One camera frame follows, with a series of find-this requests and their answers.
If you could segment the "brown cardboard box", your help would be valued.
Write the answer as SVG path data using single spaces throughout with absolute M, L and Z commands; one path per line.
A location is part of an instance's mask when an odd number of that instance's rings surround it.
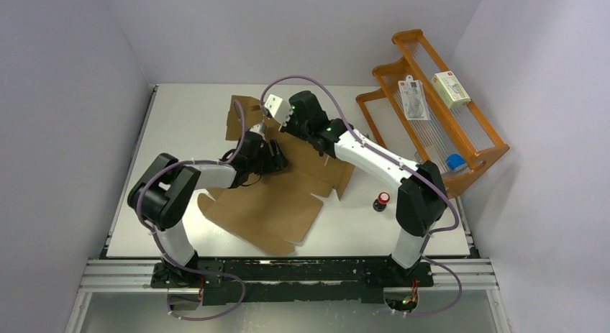
M 303 140 L 279 131 L 266 119 L 257 98 L 234 95 L 241 104 L 248 127 L 266 125 L 266 140 L 277 140 L 288 160 L 286 169 L 259 177 L 252 174 L 247 187 L 210 188 L 197 205 L 211 222 L 270 255 L 289 255 L 309 232 L 332 191 L 342 197 L 354 165 L 319 156 Z

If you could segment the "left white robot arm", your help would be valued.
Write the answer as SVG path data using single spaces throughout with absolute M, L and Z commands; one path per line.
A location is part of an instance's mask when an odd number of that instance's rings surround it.
M 127 202 L 151 233 L 170 278 L 188 287 L 199 277 L 199 256 L 182 222 L 194 191 L 239 188 L 251 175 L 263 177 L 287 166 L 276 140 L 247 131 L 219 160 L 180 161 L 159 154 L 129 192 Z

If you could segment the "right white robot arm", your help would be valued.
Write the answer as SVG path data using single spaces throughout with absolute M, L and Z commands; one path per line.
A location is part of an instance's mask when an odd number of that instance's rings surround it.
M 424 244 L 448 206 L 440 170 L 432 161 L 415 163 L 369 140 L 344 117 L 329 119 L 310 91 L 289 100 L 270 95 L 264 102 L 268 116 L 281 132 L 308 142 L 320 155 L 342 160 L 385 184 L 395 200 L 401 230 L 391 253 L 388 277 L 404 286 L 416 275 Z

